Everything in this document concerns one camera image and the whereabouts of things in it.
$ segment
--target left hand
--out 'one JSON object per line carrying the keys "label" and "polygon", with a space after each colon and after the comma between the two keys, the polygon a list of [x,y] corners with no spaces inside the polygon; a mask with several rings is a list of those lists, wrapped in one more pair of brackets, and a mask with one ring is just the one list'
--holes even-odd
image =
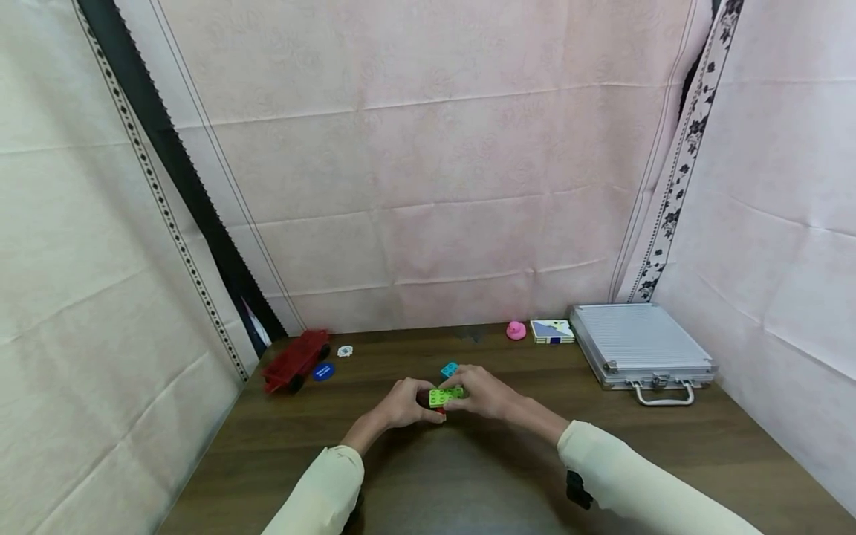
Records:
{"label": "left hand", "polygon": [[442,424],[446,421],[445,414],[422,408],[416,402],[416,395],[419,392],[435,388],[436,386],[428,381],[410,377],[399,379],[386,397],[372,409],[372,412],[384,422],[387,429],[406,427],[420,421]]}

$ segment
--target case handle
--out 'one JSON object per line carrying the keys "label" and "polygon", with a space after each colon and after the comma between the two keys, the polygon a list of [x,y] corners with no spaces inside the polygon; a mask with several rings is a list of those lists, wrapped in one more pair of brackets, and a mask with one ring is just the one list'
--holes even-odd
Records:
{"label": "case handle", "polygon": [[687,398],[685,400],[651,400],[648,401],[644,397],[642,397],[642,383],[639,381],[630,381],[629,382],[633,389],[636,390],[636,401],[645,405],[646,407],[687,407],[692,405],[695,401],[695,391],[693,390],[693,383],[690,381],[681,381],[681,384],[684,385],[684,388],[687,389]]}

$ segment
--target pink rubber duck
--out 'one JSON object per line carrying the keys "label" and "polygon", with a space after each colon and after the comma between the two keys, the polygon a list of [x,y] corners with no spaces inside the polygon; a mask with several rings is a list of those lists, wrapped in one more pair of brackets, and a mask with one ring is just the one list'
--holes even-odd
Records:
{"label": "pink rubber duck", "polygon": [[506,327],[505,336],[512,340],[523,340],[526,338],[526,326],[519,321],[513,321]]}

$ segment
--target red toy truck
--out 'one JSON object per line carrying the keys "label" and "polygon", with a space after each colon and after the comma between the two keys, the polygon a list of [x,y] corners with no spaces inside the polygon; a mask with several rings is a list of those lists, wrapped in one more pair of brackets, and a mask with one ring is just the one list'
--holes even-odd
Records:
{"label": "red toy truck", "polygon": [[303,387],[315,365],[330,355],[326,330],[307,330],[291,342],[262,372],[268,394],[286,385],[292,394]]}

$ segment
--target green lego brick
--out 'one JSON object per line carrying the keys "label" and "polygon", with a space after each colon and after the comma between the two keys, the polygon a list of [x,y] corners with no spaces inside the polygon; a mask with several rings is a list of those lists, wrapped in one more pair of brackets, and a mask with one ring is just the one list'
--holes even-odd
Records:
{"label": "green lego brick", "polygon": [[464,397],[464,389],[461,386],[456,386],[451,389],[434,389],[428,393],[428,407],[442,407],[448,400],[460,400]]}

